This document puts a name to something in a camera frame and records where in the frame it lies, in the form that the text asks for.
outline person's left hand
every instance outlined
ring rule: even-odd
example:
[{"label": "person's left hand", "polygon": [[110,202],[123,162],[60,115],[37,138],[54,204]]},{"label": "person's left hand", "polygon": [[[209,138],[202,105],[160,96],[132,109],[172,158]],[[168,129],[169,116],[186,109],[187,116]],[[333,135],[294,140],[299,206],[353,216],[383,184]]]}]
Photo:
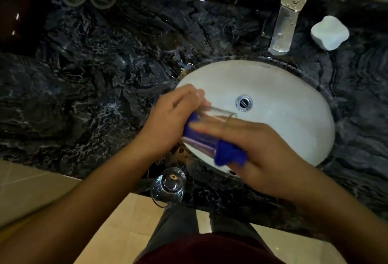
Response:
[{"label": "person's left hand", "polygon": [[181,139],[190,114],[201,105],[210,105],[204,95],[192,84],[162,95],[133,144],[153,161],[162,158]]}]

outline maroon shirt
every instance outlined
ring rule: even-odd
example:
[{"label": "maroon shirt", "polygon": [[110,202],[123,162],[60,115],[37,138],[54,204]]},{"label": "maroon shirt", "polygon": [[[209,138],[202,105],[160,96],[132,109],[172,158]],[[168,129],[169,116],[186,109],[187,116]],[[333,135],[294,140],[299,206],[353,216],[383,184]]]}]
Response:
[{"label": "maroon shirt", "polygon": [[136,264],[249,262],[284,264],[254,238],[226,232],[182,237],[144,255]]}]

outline white flower-shaped object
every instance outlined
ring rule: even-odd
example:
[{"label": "white flower-shaped object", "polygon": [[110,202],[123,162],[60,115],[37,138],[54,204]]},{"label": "white flower-shaped object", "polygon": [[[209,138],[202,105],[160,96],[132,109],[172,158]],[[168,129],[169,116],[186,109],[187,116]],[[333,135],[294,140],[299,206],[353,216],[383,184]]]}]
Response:
[{"label": "white flower-shaped object", "polygon": [[336,17],[328,15],[311,28],[311,37],[323,50],[334,50],[349,38],[349,30]]}]

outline white oval sink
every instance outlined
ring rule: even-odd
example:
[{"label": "white oval sink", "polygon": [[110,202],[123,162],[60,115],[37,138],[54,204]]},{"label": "white oval sink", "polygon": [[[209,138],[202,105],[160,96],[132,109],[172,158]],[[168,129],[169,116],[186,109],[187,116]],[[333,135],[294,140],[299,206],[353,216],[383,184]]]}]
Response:
[{"label": "white oval sink", "polygon": [[[205,90],[212,106],[229,110],[239,119],[270,125],[305,161],[317,166],[329,154],[334,143],[334,121],[326,100],[314,88],[291,73],[266,63],[229,60],[211,63],[184,77],[187,83]],[[236,106],[236,99],[247,95],[252,108],[246,112]],[[218,167],[213,159],[186,146],[205,161]]]}]

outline faucet spout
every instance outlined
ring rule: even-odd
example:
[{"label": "faucet spout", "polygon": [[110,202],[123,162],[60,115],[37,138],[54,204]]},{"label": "faucet spout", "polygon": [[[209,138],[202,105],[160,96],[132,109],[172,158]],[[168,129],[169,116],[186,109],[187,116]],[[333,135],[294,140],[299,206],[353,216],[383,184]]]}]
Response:
[{"label": "faucet spout", "polygon": [[274,34],[268,51],[273,55],[285,55],[289,50],[294,36],[299,12],[307,0],[281,0]]}]

